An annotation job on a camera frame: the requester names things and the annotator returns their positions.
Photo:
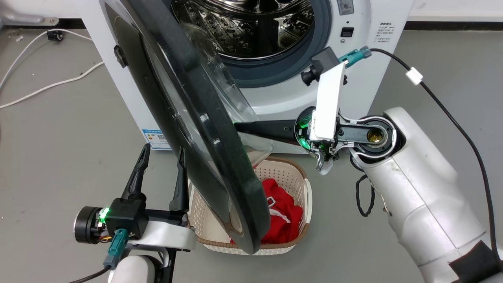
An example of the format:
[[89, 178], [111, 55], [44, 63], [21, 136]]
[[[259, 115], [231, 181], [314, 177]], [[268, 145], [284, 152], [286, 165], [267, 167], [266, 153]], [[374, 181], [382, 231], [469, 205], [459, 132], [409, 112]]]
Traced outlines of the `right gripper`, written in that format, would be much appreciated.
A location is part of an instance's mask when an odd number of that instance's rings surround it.
[[316, 170], [327, 175], [334, 164], [338, 138], [338, 99], [345, 77], [345, 63], [321, 74], [316, 106], [305, 109], [296, 120], [236, 122], [234, 128], [244, 134], [282, 143], [299, 143], [316, 158]]

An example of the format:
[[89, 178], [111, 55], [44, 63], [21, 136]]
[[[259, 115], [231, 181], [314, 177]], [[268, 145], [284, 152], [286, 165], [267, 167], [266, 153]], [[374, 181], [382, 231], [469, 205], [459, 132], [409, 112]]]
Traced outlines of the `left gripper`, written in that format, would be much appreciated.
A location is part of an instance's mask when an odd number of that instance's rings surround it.
[[[149, 167], [151, 146], [146, 143], [123, 190], [122, 199], [139, 198], [145, 170]], [[168, 248], [189, 252], [196, 246], [196, 233], [189, 227], [187, 213], [190, 209], [189, 183], [187, 176], [185, 147], [181, 146], [177, 159], [177, 179], [174, 197], [169, 211], [147, 209], [149, 222], [141, 238], [130, 235], [128, 245], [133, 247]], [[105, 224], [110, 208], [85, 206], [73, 224], [73, 235], [77, 242], [95, 245], [108, 243], [112, 239]]]

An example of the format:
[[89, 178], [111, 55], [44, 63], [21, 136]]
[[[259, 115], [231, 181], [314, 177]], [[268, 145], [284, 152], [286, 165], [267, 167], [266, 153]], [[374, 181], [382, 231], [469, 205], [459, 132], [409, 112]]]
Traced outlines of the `black round glass washer door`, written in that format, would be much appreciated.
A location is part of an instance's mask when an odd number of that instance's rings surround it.
[[189, 179], [239, 248], [257, 253], [270, 215], [254, 168], [273, 144], [235, 129], [258, 117], [210, 36], [178, 23], [162, 0], [104, 0], [102, 7], [117, 61], [172, 150], [185, 151]]

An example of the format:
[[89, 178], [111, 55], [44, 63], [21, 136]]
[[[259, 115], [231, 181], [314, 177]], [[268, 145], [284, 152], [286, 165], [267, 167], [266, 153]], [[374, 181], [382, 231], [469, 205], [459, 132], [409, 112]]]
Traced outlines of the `white front-load washing machine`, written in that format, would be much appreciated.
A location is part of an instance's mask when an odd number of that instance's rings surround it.
[[[104, 0], [73, 1], [137, 127], [140, 131], [160, 130], [131, 75], [116, 59], [116, 41], [104, 15]], [[171, 1], [162, 0], [174, 16]], [[364, 46], [393, 52], [414, 4], [414, 0], [353, 0], [354, 14], [341, 16], [336, 0], [330, 2], [332, 28], [325, 47], [332, 48], [338, 58]], [[347, 118], [367, 115], [389, 61], [384, 55], [372, 54], [347, 68], [345, 73], [350, 82], [342, 88], [338, 104]], [[318, 83], [306, 86], [301, 79], [301, 73], [310, 65], [311, 61], [300, 74], [284, 82], [240, 90], [260, 120], [294, 119], [305, 108], [316, 105]]]

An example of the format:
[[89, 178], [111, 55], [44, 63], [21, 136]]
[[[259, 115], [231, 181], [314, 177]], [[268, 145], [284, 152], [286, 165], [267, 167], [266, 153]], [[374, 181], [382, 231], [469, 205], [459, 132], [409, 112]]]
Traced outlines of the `grey rubber door gasket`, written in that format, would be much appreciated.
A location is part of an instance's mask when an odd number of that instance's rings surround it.
[[275, 85], [300, 74], [310, 64], [310, 58], [325, 48], [332, 28], [331, 0], [310, 0], [314, 24], [307, 36], [285, 53], [270, 59], [243, 61], [221, 56], [239, 88], [259, 88]]

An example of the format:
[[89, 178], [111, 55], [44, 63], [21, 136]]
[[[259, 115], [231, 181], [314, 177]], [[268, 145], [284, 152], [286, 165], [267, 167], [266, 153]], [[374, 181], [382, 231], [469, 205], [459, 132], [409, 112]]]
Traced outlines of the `colourful energy label sticker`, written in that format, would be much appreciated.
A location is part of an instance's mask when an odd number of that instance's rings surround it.
[[171, 151], [167, 139], [160, 130], [142, 129], [142, 132], [153, 150]]

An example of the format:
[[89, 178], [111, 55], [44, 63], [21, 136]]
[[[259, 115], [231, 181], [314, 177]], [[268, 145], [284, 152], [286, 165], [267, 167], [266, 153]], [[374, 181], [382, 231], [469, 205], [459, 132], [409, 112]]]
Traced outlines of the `cream perforated laundry basket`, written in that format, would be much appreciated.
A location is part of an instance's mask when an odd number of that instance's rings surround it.
[[[264, 181], [275, 179], [291, 197], [295, 205], [303, 209], [298, 224], [299, 235], [288, 243], [261, 245], [255, 255], [279, 255], [289, 252], [307, 234], [312, 217], [312, 188], [304, 170], [287, 159], [269, 157], [255, 168], [257, 177]], [[195, 229], [197, 241], [209, 250], [235, 255], [246, 255], [225, 233], [212, 211], [204, 202], [195, 186], [190, 183], [189, 223]]]

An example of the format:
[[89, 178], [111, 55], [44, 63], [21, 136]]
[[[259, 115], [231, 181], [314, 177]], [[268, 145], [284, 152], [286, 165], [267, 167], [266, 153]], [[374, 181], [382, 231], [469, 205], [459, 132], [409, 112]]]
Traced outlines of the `red garment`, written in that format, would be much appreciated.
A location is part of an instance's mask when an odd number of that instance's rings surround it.
[[270, 212], [270, 229], [262, 238], [262, 245], [289, 243], [299, 236], [303, 208], [274, 179], [262, 181]]

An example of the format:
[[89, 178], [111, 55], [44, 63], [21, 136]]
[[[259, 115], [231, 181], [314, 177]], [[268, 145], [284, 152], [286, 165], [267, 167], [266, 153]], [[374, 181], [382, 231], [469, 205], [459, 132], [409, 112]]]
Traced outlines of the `stainless steel washer drum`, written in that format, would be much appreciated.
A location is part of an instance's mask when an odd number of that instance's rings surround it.
[[315, 21], [310, 0], [172, 0], [171, 11], [203, 29], [221, 56], [240, 61], [291, 50]]

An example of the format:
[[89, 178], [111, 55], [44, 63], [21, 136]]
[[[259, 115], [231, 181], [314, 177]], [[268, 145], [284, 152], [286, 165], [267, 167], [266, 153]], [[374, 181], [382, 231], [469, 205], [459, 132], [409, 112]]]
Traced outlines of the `grey furniture base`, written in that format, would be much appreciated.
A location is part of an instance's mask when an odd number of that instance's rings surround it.
[[20, 13], [9, 7], [4, 0], [0, 0], [0, 26], [54, 27], [59, 22], [56, 17]]

